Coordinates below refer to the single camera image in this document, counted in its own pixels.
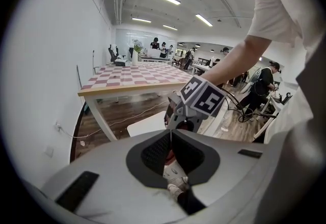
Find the white t-shirt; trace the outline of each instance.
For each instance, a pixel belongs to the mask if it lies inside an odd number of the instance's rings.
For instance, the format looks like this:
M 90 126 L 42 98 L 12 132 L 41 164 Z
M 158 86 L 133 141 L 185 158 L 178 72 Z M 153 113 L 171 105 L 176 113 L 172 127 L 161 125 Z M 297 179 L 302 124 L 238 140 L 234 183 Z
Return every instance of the white t-shirt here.
M 325 22 L 316 0 L 255 0 L 255 15 L 248 35 L 278 42 L 294 43 L 303 39 L 307 58 L 324 35 Z M 265 143 L 277 132 L 288 131 L 295 124 L 312 118 L 312 112 L 299 88 L 286 103 L 265 135 Z

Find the wooden table edge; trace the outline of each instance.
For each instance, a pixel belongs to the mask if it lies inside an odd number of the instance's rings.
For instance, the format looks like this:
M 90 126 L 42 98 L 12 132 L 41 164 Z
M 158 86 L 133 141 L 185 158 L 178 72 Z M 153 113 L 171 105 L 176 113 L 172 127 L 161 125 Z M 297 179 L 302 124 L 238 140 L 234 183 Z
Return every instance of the wooden table edge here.
M 166 83 L 147 83 L 141 85 L 126 85 L 126 86 L 113 86 L 113 87 L 103 87 L 103 88 L 89 88 L 82 89 L 78 92 L 78 96 L 94 96 L 94 95 L 103 95 L 103 94 L 111 94 L 117 92 L 129 92 L 136 90 L 147 90 L 158 87 L 181 87 L 185 82 L 166 82 Z

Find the white cable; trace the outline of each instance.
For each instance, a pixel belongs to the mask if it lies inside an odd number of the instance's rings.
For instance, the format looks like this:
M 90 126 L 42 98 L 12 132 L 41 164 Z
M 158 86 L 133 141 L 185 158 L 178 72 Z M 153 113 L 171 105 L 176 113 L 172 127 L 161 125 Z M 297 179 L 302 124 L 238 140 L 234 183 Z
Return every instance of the white cable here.
M 164 101 L 164 102 L 162 102 L 161 104 L 158 104 L 158 105 L 156 105 L 156 106 L 153 106 L 152 108 L 143 111 L 143 112 L 142 112 L 141 114 L 139 114 L 139 115 L 136 115 L 136 116 L 133 116 L 133 117 L 129 117 L 129 118 L 127 118 L 127 119 L 125 119 L 125 120 L 123 120 L 123 121 L 121 121 L 121 122 L 117 122 L 117 123 L 111 124 L 109 127 L 111 127 L 111 126 L 113 126 L 113 125 L 115 125 L 115 124 L 123 123 L 123 122 L 125 122 L 125 121 L 127 121 L 127 120 L 129 120 L 129 119 L 132 119 L 132 118 L 135 118 L 135 117 L 141 116 L 143 113 L 145 113 L 145 112 L 147 112 L 147 111 L 150 111 L 150 110 L 154 109 L 155 107 L 158 107 L 158 106 L 160 106 L 160 105 L 162 105 L 162 104 L 164 104 L 164 103 L 166 103 L 166 102 L 167 102 L 167 101 Z M 72 137 L 72 138 L 85 138 L 85 137 L 91 136 L 91 135 L 93 135 L 93 134 L 95 134 L 95 133 L 97 133 L 97 132 L 99 132 L 99 131 L 102 130 L 102 129 L 99 129 L 99 130 L 97 130 L 97 131 L 95 131 L 95 132 L 92 132 L 92 133 L 90 133 L 90 134 L 87 134 L 87 135 L 85 135 L 85 136 L 72 136 L 72 135 L 68 134 L 68 133 L 67 133 L 67 132 L 66 132 L 66 131 L 61 127 L 61 126 L 60 126 L 60 129 L 61 129 L 65 134 L 69 135 L 69 136 Z

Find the black rectangular strip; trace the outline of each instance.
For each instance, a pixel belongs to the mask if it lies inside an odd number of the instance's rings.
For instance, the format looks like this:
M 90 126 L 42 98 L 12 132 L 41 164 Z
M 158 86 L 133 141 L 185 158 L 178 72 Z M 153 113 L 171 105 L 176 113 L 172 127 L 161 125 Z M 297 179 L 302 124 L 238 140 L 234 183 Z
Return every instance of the black rectangular strip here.
M 242 155 L 245 155 L 245 156 L 249 156 L 249 157 L 259 159 L 260 156 L 263 153 L 262 152 L 256 152 L 256 151 L 250 151 L 250 150 L 246 150 L 246 149 L 241 149 L 240 151 L 238 151 L 238 154 L 242 154 Z
M 74 212 L 98 177 L 99 175 L 96 173 L 83 172 L 56 200 L 56 203 L 66 210 Z

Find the plug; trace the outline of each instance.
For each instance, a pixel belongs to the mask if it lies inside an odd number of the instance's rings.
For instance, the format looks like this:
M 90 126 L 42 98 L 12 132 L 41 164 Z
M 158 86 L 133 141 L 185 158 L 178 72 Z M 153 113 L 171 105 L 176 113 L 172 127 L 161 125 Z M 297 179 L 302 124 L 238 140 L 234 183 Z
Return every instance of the plug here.
M 56 129 L 58 132 L 60 132 L 60 130 L 61 130 L 61 125 L 60 125 L 58 122 L 55 123 L 55 129 Z

